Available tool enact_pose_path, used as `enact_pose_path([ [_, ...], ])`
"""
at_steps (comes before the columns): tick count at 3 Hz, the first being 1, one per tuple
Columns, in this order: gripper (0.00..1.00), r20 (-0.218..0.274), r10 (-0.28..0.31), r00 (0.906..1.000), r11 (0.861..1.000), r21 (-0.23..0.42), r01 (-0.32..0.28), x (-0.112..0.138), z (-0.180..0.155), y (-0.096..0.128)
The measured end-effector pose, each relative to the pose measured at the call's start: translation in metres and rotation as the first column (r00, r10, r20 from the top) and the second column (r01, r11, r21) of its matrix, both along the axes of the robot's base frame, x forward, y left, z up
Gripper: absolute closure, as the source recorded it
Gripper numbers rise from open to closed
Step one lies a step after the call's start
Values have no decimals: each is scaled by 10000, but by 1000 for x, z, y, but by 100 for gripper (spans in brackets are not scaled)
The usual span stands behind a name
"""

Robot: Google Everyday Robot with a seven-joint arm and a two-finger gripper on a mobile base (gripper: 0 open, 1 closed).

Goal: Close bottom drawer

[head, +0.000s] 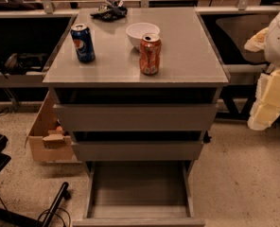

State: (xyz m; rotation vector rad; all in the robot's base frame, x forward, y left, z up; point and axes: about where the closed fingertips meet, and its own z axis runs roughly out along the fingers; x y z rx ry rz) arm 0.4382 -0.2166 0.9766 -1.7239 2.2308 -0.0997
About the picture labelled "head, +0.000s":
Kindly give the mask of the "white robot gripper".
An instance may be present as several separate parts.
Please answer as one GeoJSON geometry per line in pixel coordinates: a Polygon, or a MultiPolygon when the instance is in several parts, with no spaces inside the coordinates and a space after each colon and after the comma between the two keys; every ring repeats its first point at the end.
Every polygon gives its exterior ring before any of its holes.
{"type": "Polygon", "coordinates": [[[246,50],[264,51],[270,64],[258,79],[255,102],[250,110],[247,125],[251,130],[269,128],[280,115],[280,28],[265,27],[257,32],[245,45],[246,50]]]}

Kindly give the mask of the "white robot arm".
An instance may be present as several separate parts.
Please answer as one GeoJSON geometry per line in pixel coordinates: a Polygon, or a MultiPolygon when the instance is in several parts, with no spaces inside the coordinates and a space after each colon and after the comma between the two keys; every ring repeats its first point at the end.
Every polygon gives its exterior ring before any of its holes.
{"type": "Polygon", "coordinates": [[[253,35],[244,48],[253,52],[263,50],[270,64],[257,82],[255,102],[248,119],[250,129],[263,131],[280,115],[280,12],[268,27],[253,35]]]}

